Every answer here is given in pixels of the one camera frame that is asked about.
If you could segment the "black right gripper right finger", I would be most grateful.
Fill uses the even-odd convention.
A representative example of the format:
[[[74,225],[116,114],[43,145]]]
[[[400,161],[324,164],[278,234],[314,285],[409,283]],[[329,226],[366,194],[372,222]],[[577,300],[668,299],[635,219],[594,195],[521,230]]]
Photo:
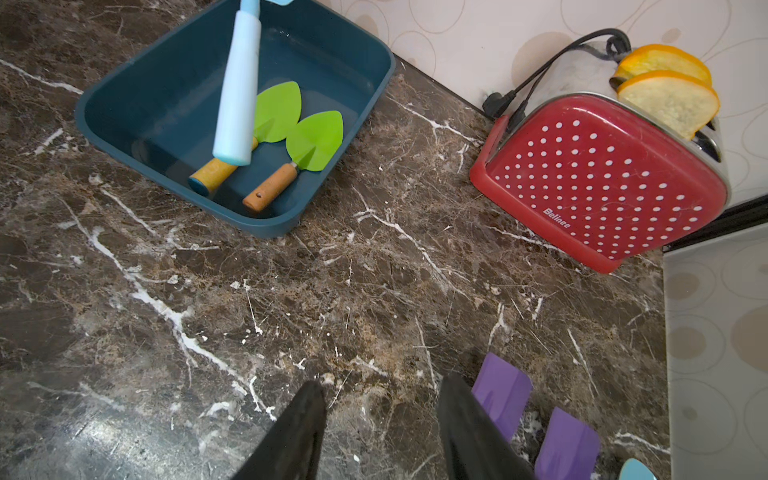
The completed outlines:
[[[437,404],[450,479],[533,479],[530,465],[504,440],[463,378],[442,378]]]

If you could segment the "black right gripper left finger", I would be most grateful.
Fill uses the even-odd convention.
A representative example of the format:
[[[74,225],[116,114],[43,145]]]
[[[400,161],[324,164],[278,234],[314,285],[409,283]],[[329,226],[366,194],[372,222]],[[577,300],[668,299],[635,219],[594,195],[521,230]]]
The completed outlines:
[[[232,479],[315,479],[325,427],[323,388],[306,381]]]

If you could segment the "green shovel wooden handle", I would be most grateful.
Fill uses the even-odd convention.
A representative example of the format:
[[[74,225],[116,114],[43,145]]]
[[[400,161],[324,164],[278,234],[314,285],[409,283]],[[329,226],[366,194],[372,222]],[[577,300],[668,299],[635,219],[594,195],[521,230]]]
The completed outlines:
[[[287,135],[285,146],[290,162],[249,193],[243,206],[254,213],[266,209],[301,171],[321,172],[333,159],[344,138],[339,111],[324,111],[301,120]]]

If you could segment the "blue shovel light blue handle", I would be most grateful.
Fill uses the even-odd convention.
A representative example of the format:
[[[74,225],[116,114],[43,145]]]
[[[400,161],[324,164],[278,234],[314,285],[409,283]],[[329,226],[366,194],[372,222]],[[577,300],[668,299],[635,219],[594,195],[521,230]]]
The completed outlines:
[[[214,158],[238,167],[251,162],[262,30],[260,12],[259,0],[242,0],[236,12],[213,143]]]

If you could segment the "green shovel yellow handle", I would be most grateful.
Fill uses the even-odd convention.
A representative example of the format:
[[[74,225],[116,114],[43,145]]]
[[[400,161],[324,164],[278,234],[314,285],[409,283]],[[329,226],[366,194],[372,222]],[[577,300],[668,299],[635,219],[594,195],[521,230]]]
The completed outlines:
[[[302,97],[295,81],[283,82],[259,93],[251,150],[261,143],[285,140],[299,122],[301,111]],[[209,196],[237,169],[236,165],[213,158],[188,178],[188,185],[194,192]]]

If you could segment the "teal plastic storage box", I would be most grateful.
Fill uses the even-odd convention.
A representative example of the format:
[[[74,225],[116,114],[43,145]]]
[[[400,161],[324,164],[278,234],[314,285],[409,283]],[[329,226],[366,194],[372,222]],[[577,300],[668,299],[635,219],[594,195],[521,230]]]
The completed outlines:
[[[165,35],[80,98],[97,148],[260,238],[288,233],[330,167],[301,168],[259,213],[244,198],[295,161],[283,141],[252,146],[264,91],[293,82],[303,117],[336,112],[345,150],[395,69],[377,37],[313,1],[222,1]]]

